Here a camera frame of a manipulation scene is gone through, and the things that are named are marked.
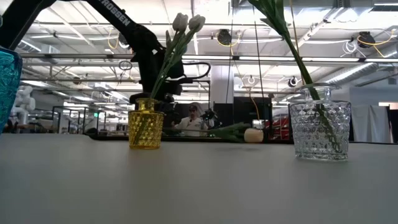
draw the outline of blue glass vase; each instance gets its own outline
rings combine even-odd
[[[10,115],[21,78],[22,58],[0,48],[0,135]]]

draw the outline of white tulip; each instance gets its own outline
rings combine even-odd
[[[201,30],[205,22],[206,18],[200,15],[195,15],[189,20],[189,29],[190,30],[196,29],[197,30],[196,32],[198,32],[199,30]]]
[[[187,29],[188,25],[188,16],[183,15],[181,12],[177,14],[173,21],[173,30],[175,31],[184,31]]]

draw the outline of table surface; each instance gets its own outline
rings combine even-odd
[[[0,223],[398,223],[398,147],[350,144],[348,162],[291,145],[0,137]]]

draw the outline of glass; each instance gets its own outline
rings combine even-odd
[[[0,135],[14,105],[21,70],[21,56],[0,48]]]
[[[311,88],[321,100],[312,100]],[[327,83],[303,86],[305,101],[289,106],[296,157],[347,160],[351,103],[331,100],[331,91],[336,88]]]
[[[164,114],[155,112],[156,100],[136,100],[139,109],[129,112],[130,149],[158,149],[162,138]]]

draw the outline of person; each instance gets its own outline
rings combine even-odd
[[[199,132],[208,129],[208,126],[198,115],[198,108],[195,105],[189,106],[189,117],[181,119],[181,122],[175,126],[177,129],[184,130],[186,136],[200,137],[204,136],[204,133]]]

